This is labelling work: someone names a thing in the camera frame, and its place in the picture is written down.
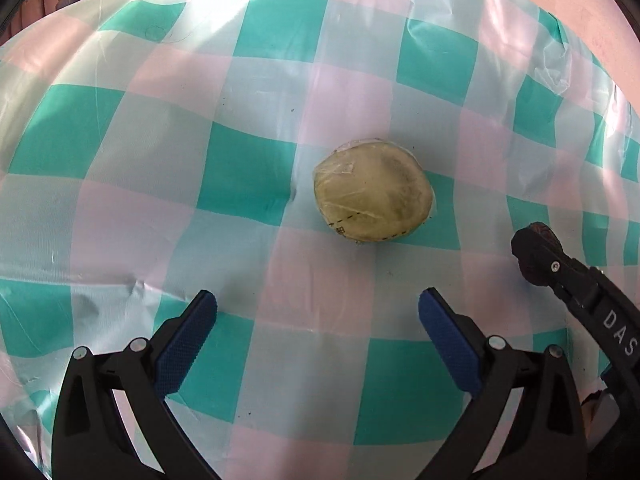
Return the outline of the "large green fruit half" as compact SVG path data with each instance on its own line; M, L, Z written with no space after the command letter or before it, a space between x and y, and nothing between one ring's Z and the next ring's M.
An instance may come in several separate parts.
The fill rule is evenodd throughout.
M341 145L314 167L314 199L326 225L357 243L379 243L414 232L435 203L418 160L378 139Z

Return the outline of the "dark passion fruit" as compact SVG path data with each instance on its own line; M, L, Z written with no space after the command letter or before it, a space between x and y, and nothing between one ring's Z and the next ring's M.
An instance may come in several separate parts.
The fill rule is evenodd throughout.
M559 244L559 240L553 233L552 229L550 229L544 222L533 222L528 227L549 244Z

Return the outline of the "teal pink checkered tablecloth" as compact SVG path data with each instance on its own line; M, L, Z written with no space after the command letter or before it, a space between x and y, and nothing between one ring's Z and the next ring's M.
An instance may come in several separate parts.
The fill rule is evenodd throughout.
M435 287L512 346L606 357L512 234L639 295L639 76L612 32L530 0L85 0L1 45L1 414L51 467L66 365L200 290L216 325L167 400L227 479L411 479L468 396L416 313ZM435 203L411 234L330 229L314 167L378 139Z

